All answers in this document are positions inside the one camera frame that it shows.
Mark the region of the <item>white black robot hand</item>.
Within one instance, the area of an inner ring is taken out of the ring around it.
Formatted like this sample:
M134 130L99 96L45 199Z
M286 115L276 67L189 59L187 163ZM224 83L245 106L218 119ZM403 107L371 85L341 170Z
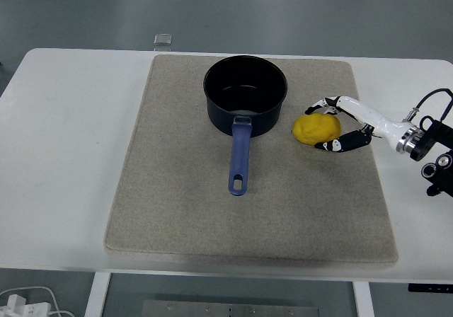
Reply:
M390 120L359 100L348 96L323 98L310 106L305 113L310 115L317 110L326 109L329 115L345 113L363 127L332 139L328 142L315 144L317 149L342 153L367 146L373 137L380 137L397 152L403 152L409 137L417 130L410 122Z

